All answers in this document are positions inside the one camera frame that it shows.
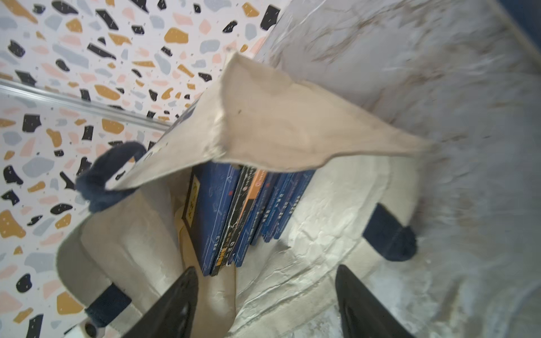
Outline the beige canvas floral tote bag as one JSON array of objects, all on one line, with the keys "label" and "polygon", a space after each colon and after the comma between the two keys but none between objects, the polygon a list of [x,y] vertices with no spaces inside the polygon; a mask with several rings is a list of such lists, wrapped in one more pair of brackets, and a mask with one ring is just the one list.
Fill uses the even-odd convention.
[{"label": "beige canvas floral tote bag", "polygon": [[125,334],[195,263],[173,202],[208,161],[272,172],[315,170],[292,225],[240,268],[199,277],[194,337],[279,337],[331,305],[335,269],[357,277],[380,261],[362,238],[377,204],[407,223],[427,141],[337,95],[233,53],[221,77],[125,174],[134,193],[82,221],[59,246],[66,290],[90,306],[116,286],[131,302],[111,321]]}]

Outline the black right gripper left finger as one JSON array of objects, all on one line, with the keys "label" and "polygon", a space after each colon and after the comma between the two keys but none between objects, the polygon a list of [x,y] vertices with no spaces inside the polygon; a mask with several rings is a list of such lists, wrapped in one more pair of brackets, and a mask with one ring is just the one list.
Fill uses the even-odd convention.
[{"label": "black right gripper left finger", "polygon": [[189,338],[198,291],[197,271],[189,267],[123,338]]}]

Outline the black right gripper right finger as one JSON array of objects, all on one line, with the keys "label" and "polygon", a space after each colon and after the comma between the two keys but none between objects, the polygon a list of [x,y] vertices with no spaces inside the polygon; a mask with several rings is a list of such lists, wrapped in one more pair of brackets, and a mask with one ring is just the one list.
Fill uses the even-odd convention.
[{"label": "black right gripper right finger", "polygon": [[338,266],[335,289],[344,337],[414,338],[345,265]]}]

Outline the blue book yellow label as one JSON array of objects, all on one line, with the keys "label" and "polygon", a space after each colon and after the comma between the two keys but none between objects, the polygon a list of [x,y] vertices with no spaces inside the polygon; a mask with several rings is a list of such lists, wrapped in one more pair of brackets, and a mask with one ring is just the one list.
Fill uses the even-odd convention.
[{"label": "blue book yellow label", "polygon": [[488,4],[540,66],[540,0],[489,0]]},{"label": "blue book yellow label", "polygon": [[192,168],[183,222],[204,276],[216,260],[240,168],[227,163],[202,163]]}]

